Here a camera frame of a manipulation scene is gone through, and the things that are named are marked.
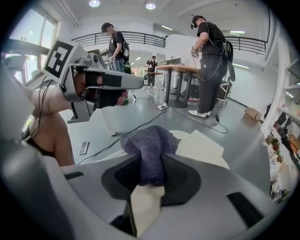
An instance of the ceiling light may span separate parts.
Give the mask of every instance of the ceiling light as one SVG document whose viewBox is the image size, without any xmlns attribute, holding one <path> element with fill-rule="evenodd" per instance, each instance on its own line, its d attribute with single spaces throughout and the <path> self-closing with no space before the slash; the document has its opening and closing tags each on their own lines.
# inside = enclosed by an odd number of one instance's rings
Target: ceiling light
<svg viewBox="0 0 300 240">
<path fill-rule="evenodd" d="M 249 69 L 249 67 L 244 66 L 244 65 L 240 65 L 240 64 L 235 64 L 235 63 L 233 63 L 232 65 L 235 65 L 235 66 L 238 66 L 238 67 L 242 67 L 242 68 L 247 68 L 247 69 Z"/>
<path fill-rule="evenodd" d="M 290 94 L 289 92 L 286 92 L 287 95 L 289 95 L 291 98 L 294 98 L 294 96 L 292 94 Z"/>
<path fill-rule="evenodd" d="M 173 29 L 172 28 L 168 28 L 168 27 L 166 27 L 166 26 L 163 26 L 163 25 L 161 25 L 163 28 L 167 28 L 168 30 L 171 30 L 171 31 L 173 31 Z"/>
<path fill-rule="evenodd" d="M 245 33 L 244 31 L 230 31 L 231 33 Z"/>
<path fill-rule="evenodd" d="M 146 8 L 149 10 L 153 10 L 156 8 L 156 5 L 154 3 L 147 3 Z"/>
<path fill-rule="evenodd" d="M 99 1 L 99 0 L 91 0 L 91 1 L 89 2 L 89 5 L 90 5 L 92 8 L 99 7 L 99 6 L 100 6 L 100 1 Z"/>
</svg>

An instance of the white sneaker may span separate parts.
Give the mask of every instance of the white sneaker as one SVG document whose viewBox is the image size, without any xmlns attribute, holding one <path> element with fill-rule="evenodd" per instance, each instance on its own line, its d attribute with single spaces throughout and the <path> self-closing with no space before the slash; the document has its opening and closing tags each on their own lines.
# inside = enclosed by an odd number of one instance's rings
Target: white sneaker
<svg viewBox="0 0 300 240">
<path fill-rule="evenodd" d="M 194 116 L 203 117 L 203 118 L 205 118 L 207 116 L 207 113 L 201 114 L 197 110 L 189 110 L 188 113 L 190 113 Z"/>
</svg>

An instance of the gray pants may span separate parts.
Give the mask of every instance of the gray pants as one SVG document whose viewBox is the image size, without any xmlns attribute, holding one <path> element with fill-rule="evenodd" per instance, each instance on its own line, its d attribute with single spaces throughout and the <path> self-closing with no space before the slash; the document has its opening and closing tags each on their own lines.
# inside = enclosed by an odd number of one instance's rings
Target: gray pants
<svg viewBox="0 0 300 240">
<path fill-rule="evenodd" d="M 220 62 L 220 58 L 221 56 L 212 54 L 202 56 L 199 113 L 208 113 L 215 107 L 222 79 L 227 72 L 227 62 Z"/>
</svg>

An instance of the backpack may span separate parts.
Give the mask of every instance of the backpack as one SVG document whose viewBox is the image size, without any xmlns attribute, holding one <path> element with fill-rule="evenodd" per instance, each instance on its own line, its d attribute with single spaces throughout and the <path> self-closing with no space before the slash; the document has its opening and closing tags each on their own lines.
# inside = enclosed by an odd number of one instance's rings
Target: backpack
<svg viewBox="0 0 300 240">
<path fill-rule="evenodd" d="M 129 46 L 128 46 L 128 43 L 125 41 L 122 42 L 122 56 L 123 56 L 123 59 L 124 60 L 129 60 L 129 55 L 130 55 L 130 50 L 129 50 Z"/>
</svg>

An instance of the table leg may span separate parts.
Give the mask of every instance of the table leg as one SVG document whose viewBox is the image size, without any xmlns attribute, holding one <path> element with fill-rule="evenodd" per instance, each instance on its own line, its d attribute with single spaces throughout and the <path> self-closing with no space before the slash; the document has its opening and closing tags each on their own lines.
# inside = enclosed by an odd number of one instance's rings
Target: table leg
<svg viewBox="0 0 300 240">
<path fill-rule="evenodd" d="M 184 96 L 184 105 L 187 104 L 187 101 L 188 101 L 188 94 L 189 94 L 189 87 L 191 86 L 191 83 L 192 83 L 192 77 L 193 77 L 193 73 L 189 73 L 188 75 L 188 82 L 187 82 L 187 90 L 186 90 L 186 94 Z"/>
<path fill-rule="evenodd" d="M 165 93 L 165 103 L 168 105 L 169 103 L 169 95 L 170 95 L 170 87 L 171 87 L 171 77 L 172 77 L 172 70 L 168 70 L 168 82 L 167 82 L 167 91 Z"/>
<path fill-rule="evenodd" d="M 177 87 L 178 92 L 177 92 L 177 95 L 176 95 L 176 101 L 179 101 L 180 90 L 181 90 L 181 85 L 182 85 L 182 78 L 183 78 L 183 73 L 180 73 L 180 75 L 179 75 L 179 86 Z"/>
</svg>

